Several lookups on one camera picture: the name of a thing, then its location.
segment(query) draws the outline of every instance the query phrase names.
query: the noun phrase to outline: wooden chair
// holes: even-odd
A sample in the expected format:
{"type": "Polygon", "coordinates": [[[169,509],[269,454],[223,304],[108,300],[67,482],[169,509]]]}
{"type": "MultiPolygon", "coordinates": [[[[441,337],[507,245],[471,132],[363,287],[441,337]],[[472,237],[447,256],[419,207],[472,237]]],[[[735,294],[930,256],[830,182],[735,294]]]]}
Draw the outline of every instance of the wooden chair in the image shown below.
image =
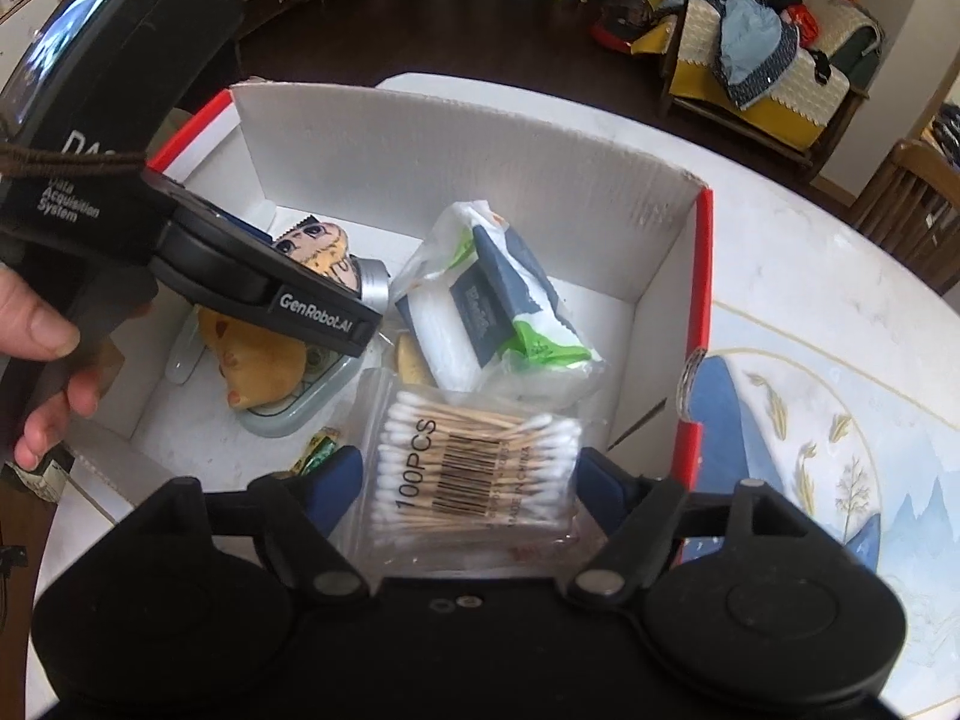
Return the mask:
{"type": "Polygon", "coordinates": [[[939,295],[960,280],[960,172],[928,143],[890,149],[846,222],[939,295]]]}

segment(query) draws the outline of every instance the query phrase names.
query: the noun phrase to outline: cartoon face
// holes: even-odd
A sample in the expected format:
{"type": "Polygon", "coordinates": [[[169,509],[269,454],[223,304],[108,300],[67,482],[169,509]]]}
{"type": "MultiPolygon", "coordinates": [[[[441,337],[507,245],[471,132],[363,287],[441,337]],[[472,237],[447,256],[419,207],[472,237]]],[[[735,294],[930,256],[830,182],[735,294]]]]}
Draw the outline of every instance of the cartoon face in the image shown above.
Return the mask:
{"type": "Polygon", "coordinates": [[[347,233],[336,224],[307,217],[280,236],[274,248],[316,274],[354,292],[360,290],[360,275],[347,256],[347,233]]]}

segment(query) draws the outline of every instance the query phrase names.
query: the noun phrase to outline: dark wooden floor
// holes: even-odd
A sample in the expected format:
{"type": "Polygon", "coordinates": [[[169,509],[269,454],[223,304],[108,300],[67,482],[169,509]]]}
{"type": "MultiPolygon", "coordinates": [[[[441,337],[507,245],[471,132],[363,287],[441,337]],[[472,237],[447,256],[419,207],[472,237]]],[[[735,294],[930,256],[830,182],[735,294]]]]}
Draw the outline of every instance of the dark wooden floor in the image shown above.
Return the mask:
{"type": "Polygon", "coordinates": [[[837,213],[795,166],[685,111],[659,119],[652,57],[589,37],[602,0],[315,0],[241,44],[244,71],[266,79],[373,86],[408,71],[473,77],[576,100],[654,125],[730,157],[837,213]]]}

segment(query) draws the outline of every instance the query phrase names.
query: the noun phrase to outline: black device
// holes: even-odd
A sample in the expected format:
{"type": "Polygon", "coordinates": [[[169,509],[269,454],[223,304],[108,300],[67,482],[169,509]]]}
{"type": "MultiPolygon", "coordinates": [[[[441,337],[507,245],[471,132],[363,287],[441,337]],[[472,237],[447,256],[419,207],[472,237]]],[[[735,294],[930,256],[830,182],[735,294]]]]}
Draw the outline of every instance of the black device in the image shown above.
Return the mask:
{"type": "MultiPolygon", "coordinates": [[[[0,95],[0,136],[54,156],[142,151],[241,19],[241,0],[64,0],[0,95]]],[[[8,363],[5,452],[26,415],[154,297],[157,279],[192,302],[347,355],[373,337],[380,314],[356,295],[168,178],[149,169],[72,177],[71,169],[0,183],[5,262],[82,335],[64,361],[8,363]]]]}
{"type": "Polygon", "coordinates": [[[571,578],[371,593],[326,540],[362,469],[344,447],[246,493],[152,495],[37,602],[46,720],[896,717],[877,694],[899,601],[764,483],[688,493],[584,450],[577,491],[610,538],[571,578]],[[251,536],[263,567],[214,535],[251,536]],[[676,565],[695,536],[724,542],[676,565]]]}

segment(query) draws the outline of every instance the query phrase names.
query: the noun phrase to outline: finger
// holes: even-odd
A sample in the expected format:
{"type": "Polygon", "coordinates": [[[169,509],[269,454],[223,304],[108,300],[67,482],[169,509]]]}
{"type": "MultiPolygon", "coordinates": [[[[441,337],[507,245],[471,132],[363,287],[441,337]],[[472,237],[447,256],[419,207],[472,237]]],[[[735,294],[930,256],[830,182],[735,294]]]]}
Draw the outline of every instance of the finger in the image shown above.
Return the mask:
{"type": "Polygon", "coordinates": [[[70,377],[66,386],[67,401],[80,416],[93,416],[100,405],[101,379],[99,367],[84,368],[70,377]]]}
{"type": "Polygon", "coordinates": [[[27,417],[23,437],[14,449],[17,463],[27,470],[37,467],[40,458],[64,437],[69,420],[70,407],[66,393],[58,392],[27,417]]]}
{"type": "Polygon", "coordinates": [[[0,352],[56,360],[80,343],[80,331],[40,299],[20,276],[0,266],[0,352]]]}

